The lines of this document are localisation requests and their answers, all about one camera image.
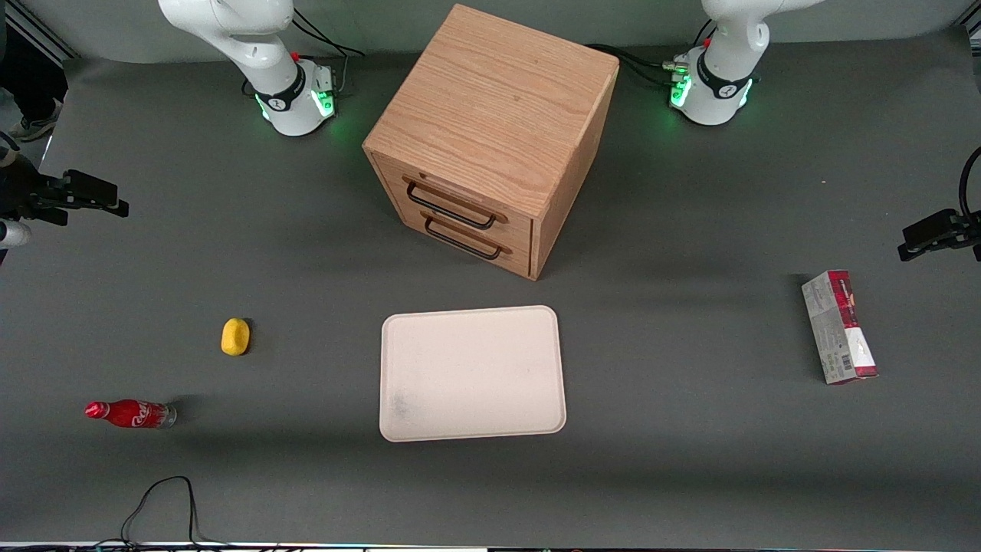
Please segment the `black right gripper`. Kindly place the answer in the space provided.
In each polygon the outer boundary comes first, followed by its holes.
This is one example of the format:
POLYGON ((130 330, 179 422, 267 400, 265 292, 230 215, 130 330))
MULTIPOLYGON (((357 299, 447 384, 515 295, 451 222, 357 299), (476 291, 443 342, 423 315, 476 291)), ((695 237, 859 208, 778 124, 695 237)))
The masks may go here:
POLYGON ((75 209, 104 211, 120 218, 130 213, 130 204, 119 198, 118 186, 77 170, 66 171, 66 189, 59 179, 39 174, 25 157, 5 157, 1 163, 1 217, 67 226, 64 202, 71 195, 75 209))

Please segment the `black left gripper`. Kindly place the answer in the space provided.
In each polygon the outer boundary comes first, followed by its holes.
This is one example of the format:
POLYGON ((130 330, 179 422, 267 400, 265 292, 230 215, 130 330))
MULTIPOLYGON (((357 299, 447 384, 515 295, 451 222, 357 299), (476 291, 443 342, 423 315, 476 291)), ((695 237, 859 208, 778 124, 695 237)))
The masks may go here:
POLYGON ((907 226, 903 244, 898 245, 902 262, 913 261, 926 252, 970 248, 981 261, 980 211, 960 215, 956 210, 940 210, 907 226))

